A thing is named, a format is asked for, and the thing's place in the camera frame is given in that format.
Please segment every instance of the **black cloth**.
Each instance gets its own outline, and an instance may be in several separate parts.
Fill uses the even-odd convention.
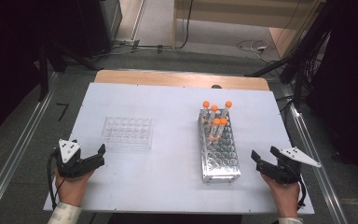
[[[113,214],[108,224],[240,224],[242,215],[202,215],[202,214]]]
[[[337,1],[336,10],[307,103],[332,132],[341,158],[358,165],[358,1]]]
[[[40,81],[33,15],[25,1],[0,1],[0,126]]]

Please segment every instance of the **metal rail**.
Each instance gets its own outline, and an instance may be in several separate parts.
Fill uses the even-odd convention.
[[[282,90],[285,96],[293,95],[292,89],[289,85],[284,85]],[[316,179],[319,182],[319,186],[321,187],[322,194],[324,195],[324,200],[326,201],[327,207],[330,211],[331,218],[336,224],[349,223],[344,214],[344,211],[342,210],[336,192],[334,191],[333,185],[328,178],[327,172],[323,167],[323,163],[319,157],[318,151],[316,150],[315,145],[312,142],[310,133],[308,132],[307,125],[302,114],[297,113],[294,105],[290,106],[290,110],[298,132],[300,134],[301,140],[304,144],[304,149],[310,157],[312,157],[316,161],[319,161],[322,165],[321,168],[312,167],[312,169],[313,173],[315,173]]]
[[[54,94],[56,90],[56,85],[58,81],[60,80],[61,76],[58,73],[53,73],[50,81],[50,91],[48,92],[47,96],[45,97],[44,101],[39,102],[36,105],[36,108],[34,109],[34,112],[31,116],[31,118],[28,120],[27,125],[25,126],[24,130],[22,131],[22,134],[17,141],[16,146],[13,147],[13,150],[10,154],[10,156],[7,159],[7,162],[5,163],[4,167],[1,170],[0,173],[0,201],[7,189],[7,186],[10,182],[11,177],[16,172],[16,169],[21,161],[21,158],[28,147],[29,142],[31,141],[34,132],[39,124],[39,121],[43,118],[43,115],[46,111],[46,108],[48,107],[48,103],[50,102],[50,99],[52,95]]]

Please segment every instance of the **orange cap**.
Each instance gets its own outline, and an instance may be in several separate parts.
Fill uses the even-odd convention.
[[[211,109],[212,109],[213,112],[216,112],[217,111],[217,105],[213,105]]]
[[[214,125],[219,125],[220,124],[220,119],[214,119],[213,124]]]
[[[203,107],[208,107],[209,106],[209,101],[204,101],[204,103],[202,103]]]
[[[220,119],[220,124],[226,125],[227,124],[227,119]]]
[[[231,106],[232,106],[231,101],[227,101],[227,102],[226,102],[226,107],[231,107]]]

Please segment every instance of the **test tube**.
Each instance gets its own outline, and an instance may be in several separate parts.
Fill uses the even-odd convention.
[[[214,120],[214,117],[216,116],[216,111],[217,111],[217,105],[213,105],[211,107],[211,115],[209,116],[209,119],[208,119],[208,123],[211,124],[212,121]]]
[[[225,118],[220,119],[220,125],[216,132],[216,138],[220,138],[220,136],[222,136],[222,132],[223,130],[225,130],[226,124],[227,124],[227,119]]]
[[[226,102],[226,107],[222,112],[222,118],[224,118],[226,116],[226,114],[227,114],[228,110],[231,108],[231,106],[232,106],[231,101],[227,101]]]
[[[206,118],[208,116],[208,108],[209,108],[209,101],[204,101],[202,103],[202,118]]]
[[[214,138],[214,135],[216,134],[216,131],[217,131],[217,128],[219,127],[219,125],[220,125],[220,119],[214,119],[211,133],[209,134],[210,139]]]

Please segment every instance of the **black cable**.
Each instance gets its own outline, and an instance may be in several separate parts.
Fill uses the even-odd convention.
[[[283,70],[284,68],[282,68],[282,66],[281,66],[281,67],[274,68],[274,71],[277,73],[278,76],[280,76],[281,73],[277,71],[278,68],[281,68],[282,70]]]
[[[62,186],[63,182],[65,182],[65,180],[66,180],[66,177],[63,178],[63,181],[62,181],[61,184],[57,187],[56,193],[55,193],[55,195],[54,195],[54,202],[56,202],[58,190],[61,188],[61,186]]]
[[[282,109],[280,109],[279,112],[282,112],[284,109],[290,107],[290,105],[292,104],[292,102],[293,102],[293,99],[290,100],[290,101],[288,101],[287,104],[286,104]]]
[[[193,8],[193,2],[194,0],[191,0],[190,2],[190,8],[188,10],[188,15],[187,15],[187,25],[186,25],[186,39],[185,39],[185,42],[182,44],[181,47],[179,48],[175,48],[175,49],[182,49],[186,43],[187,43],[187,40],[188,40],[188,26],[190,24],[190,16],[191,16],[191,10]],[[137,45],[137,46],[134,46],[135,48],[139,47],[139,48],[150,48],[150,49],[174,49],[173,47],[171,46],[166,46],[166,45]]]
[[[309,59],[306,61],[306,68],[305,68],[305,78],[303,78],[303,86],[305,89],[307,89],[308,91],[311,91],[313,89],[312,86],[312,80],[315,77],[315,69],[317,68],[317,56],[320,52],[320,49],[322,47],[322,45],[326,42],[326,40],[328,39],[328,37],[330,36],[330,32],[325,32],[322,35],[322,38],[316,43],[315,48],[311,50],[310,52],[310,57]]]
[[[185,46],[185,44],[187,43],[187,40],[188,40],[188,25],[190,24],[190,16],[191,16],[191,9],[192,8],[193,8],[193,0],[191,0],[190,9],[188,10],[188,15],[187,15],[186,39],[185,39],[185,42],[182,44],[182,46],[179,47],[178,49],[182,49]]]
[[[291,106],[291,104],[293,102],[294,102],[294,100],[291,99],[290,101],[287,102],[286,106],[284,106],[283,109],[282,109],[282,110],[284,110],[283,126],[286,129],[287,136],[289,137],[290,146],[292,146],[292,147],[294,146],[293,145],[293,138],[292,138],[292,135],[289,133],[289,129],[287,128],[287,114],[289,113],[290,106]]]
[[[304,185],[304,182],[301,177],[298,180],[298,182],[300,182],[302,196],[301,196],[300,201],[298,201],[297,210],[305,206],[304,200],[305,200],[305,197],[307,196],[307,191],[305,189],[305,185]]]
[[[53,193],[53,186],[52,186],[52,179],[51,179],[51,162],[53,158],[55,158],[59,153],[59,150],[57,148],[54,149],[54,151],[51,153],[50,157],[48,158],[48,190],[50,193],[50,199],[52,202],[53,210],[56,208],[57,204],[55,202],[55,197]]]
[[[278,36],[277,43],[279,42],[279,39],[281,38],[281,35],[282,35],[283,31],[290,25],[290,23],[292,23],[292,20],[293,20],[293,18],[294,18],[295,15],[296,15],[296,12],[297,12],[297,10],[298,10],[298,6],[300,5],[300,2],[301,2],[301,0],[298,0],[297,6],[296,6],[296,9],[295,9],[295,12],[293,12],[292,18],[291,18],[290,21],[286,24],[286,26],[281,30],[281,33],[280,33],[279,36]]]

